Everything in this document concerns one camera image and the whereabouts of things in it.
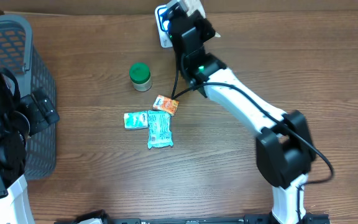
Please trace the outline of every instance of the gray plastic basket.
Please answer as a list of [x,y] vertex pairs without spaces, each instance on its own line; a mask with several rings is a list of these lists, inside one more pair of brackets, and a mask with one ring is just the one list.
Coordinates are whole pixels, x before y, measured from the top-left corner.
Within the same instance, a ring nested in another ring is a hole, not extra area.
[[[56,85],[32,43],[30,24],[21,16],[0,16],[0,66],[10,69],[22,96],[43,87],[56,106]],[[38,133],[27,142],[27,180],[50,175],[56,166],[56,127]]]

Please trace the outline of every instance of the snack packet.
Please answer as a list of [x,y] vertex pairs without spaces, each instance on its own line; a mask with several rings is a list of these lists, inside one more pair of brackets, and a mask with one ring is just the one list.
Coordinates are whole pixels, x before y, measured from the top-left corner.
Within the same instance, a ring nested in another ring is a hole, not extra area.
[[147,111],[125,113],[124,114],[125,129],[142,129],[148,128]]
[[165,111],[173,116],[177,112],[178,104],[179,102],[176,100],[171,100],[168,97],[159,95],[154,102],[153,109]]
[[173,146],[170,131],[171,116],[163,111],[149,111],[149,141],[147,147]]

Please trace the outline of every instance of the jar with green lid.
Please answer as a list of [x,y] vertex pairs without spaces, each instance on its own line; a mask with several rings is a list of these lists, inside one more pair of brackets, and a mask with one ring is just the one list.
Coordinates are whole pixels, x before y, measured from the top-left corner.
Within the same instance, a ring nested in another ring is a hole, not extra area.
[[129,70],[129,76],[137,91],[147,91],[152,87],[150,69],[144,63],[135,63]]

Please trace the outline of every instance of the wooden table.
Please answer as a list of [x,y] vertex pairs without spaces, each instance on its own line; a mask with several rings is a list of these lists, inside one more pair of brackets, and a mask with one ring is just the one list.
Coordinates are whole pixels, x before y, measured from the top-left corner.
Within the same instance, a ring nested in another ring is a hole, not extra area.
[[[300,110],[334,181],[306,188],[305,207],[332,223],[358,223],[358,11],[210,14],[222,35],[207,48],[271,104]],[[255,164],[254,139],[198,92],[178,100],[175,146],[147,149],[148,130],[123,114],[151,109],[175,79],[172,49],[153,15],[28,17],[56,79],[57,167],[29,182],[38,223],[105,209],[112,217],[232,217],[268,213],[271,186]],[[153,87],[135,91],[129,68],[149,65]],[[178,90],[186,88],[181,78]],[[329,174],[318,159],[310,179]]]

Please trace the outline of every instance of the orange packet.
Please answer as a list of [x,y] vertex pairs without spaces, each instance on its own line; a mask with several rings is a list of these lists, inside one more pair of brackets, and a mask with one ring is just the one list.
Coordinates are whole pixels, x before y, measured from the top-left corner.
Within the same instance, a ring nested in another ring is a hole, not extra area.
[[153,104],[153,109],[165,111],[173,116],[177,112],[178,104],[179,102],[176,100],[171,100],[168,97],[159,95]]

